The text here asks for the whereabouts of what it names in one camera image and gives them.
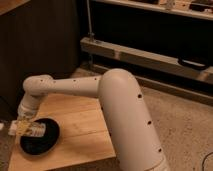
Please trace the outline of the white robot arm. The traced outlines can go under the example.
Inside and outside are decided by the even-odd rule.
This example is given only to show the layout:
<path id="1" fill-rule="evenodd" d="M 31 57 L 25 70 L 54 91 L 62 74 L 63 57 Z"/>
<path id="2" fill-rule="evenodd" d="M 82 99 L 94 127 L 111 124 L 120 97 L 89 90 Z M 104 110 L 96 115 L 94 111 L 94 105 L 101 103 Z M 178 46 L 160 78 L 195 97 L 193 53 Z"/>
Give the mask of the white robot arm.
<path id="1" fill-rule="evenodd" d="M 96 97 L 122 171 L 171 171 L 143 93 L 130 72 L 111 69 L 99 76 L 67 79 L 30 76 L 23 89 L 20 120 L 34 118 L 50 93 Z"/>

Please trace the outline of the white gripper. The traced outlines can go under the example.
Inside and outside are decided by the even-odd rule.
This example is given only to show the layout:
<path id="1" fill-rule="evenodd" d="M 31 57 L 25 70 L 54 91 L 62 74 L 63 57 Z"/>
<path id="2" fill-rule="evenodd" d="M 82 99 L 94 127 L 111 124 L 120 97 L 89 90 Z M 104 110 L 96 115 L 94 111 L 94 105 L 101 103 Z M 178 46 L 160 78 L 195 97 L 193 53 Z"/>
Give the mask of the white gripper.
<path id="1" fill-rule="evenodd" d="M 29 127 L 30 119 L 35 117 L 35 110 L 25 107 L 23 104 L 18 106 L 18 130 L 25 131 Z"/>

